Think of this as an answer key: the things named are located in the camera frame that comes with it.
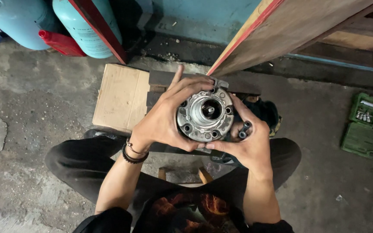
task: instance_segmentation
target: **cardboard box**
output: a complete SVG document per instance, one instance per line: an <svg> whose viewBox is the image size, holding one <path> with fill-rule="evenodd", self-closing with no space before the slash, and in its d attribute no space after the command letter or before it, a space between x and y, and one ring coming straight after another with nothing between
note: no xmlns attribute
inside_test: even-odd
<svg viewBox="0 0 373 233"><path fill-rule="evenodd" d="M149 73L117 64L107 64L95 114L94 125L130 133L146 114Z"/></svg>

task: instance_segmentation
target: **red painted edge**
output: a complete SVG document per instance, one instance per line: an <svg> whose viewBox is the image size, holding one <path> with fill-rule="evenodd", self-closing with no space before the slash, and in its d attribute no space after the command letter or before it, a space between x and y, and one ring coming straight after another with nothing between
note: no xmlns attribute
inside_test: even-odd
<svg viewBox="0 0 373 233"><path fill-rule="evenodd" d="M113 34L107 22L102 17L95 4L89 0L69 0L71 5L79 12L84 20L92 27L93 31L100 37L100 39L111 50L114 56L123 64L126 65L127 54ZM83 10L87 13L91 20L89 20Z"/></svg>
<svg viewBox="0 0 373 233"><path fill-rule="evenodd" d="M234 45L224 54L224 56L221 58L221 60L215 64L208 72L207 75L211 75L220 64L227 59L228 56L231 55L231 53L238 47L238 45L241 44L258 26L264 22L267 17L269 17L277 7L283 3L284 0L273 0L267 8L260 14L259 17L251 24L251 26L240 36L240 38L234 43Z"/></svg>

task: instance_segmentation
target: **hand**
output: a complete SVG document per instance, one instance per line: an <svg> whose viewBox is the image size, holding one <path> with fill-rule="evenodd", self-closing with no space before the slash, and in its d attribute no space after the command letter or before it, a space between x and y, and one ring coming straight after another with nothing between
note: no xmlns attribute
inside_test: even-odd
<svg viewBox="0 0 373 233"><path fill-rule="evenodd" d="M241 164L247 167L257 179L272 179L273 170L270 161L270 129L265 121L256 117L239 98L230 94L234 108L244 121L250 121L251 127L247 130L248 137L240 140L238 132L243 122L231 127L233 142L215 140L207 143L208 149L227 152L235 156Z"/></svg>
<svg viewBox="0 0 373 233"><path fill-rule="evenodd" d="M193 94L214 88L214 80L209 77L193 77L181 80L184 66L179 66L168 90L161 95L150 112L133 128L131 143L133 149L146 151L157 141L170 146L193 151L203 148L204 143L187 139L179 134L176 112L181 103Z"/></svg>

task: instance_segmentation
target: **black pants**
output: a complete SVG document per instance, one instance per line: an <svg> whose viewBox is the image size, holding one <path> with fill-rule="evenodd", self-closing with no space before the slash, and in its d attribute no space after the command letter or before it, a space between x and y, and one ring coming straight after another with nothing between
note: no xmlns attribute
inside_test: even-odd
<svg viewBox="0 0 373 233"><path fill-rule="evenodd" d="M122 143L105 136L67 140L54 146L45 158L48 169L60 180L91 202L96 203L100 186L113 166L110 158L122 148ZM301 159L298 145L289 139L270 140L274 189L278 189L294 172ZM248 169L236 168L214 181L195 188L214 194L242 209ZM137 221L146 201L159 193L184 187L141 172L135 194L128 208Z"/></svg>

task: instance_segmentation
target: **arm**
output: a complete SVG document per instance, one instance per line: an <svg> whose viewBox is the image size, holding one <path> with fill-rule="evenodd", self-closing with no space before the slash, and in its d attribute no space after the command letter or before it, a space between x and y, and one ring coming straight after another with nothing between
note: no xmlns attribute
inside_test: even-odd
<svg viewBox="0 0 373 233"><path fill-rule="evenodd" d="M214 81L208 77L184 78L181 80L183 66L179 66L168 90L162 94L151 111L133 128L130 142L137 152L148 151L150 145L161 142L179 147L186 151L203 148L204 143L187 139L179 134L175 121L176 109L191 95L201 90L210 90ZM141 158L126 147L130 157ZM127 209L135 192L142 163L131 164L119 156L101 184L95 214L120 207Z"/></svg>
<svg viewBox="0 0 373 233"><path fill-rule="evenodd" d="M231 128L231 137L236 142L214 141L206 148L227 152L249 169L247 187L243 199L246 222L274 224L281 220L280 209L273 187L273 169L270 161L269 127L258 119L239 98L231 95L234 108L244 121L250 121L252 127L249 136L238 141L238 131L242 127L236 124Z"/></svg>

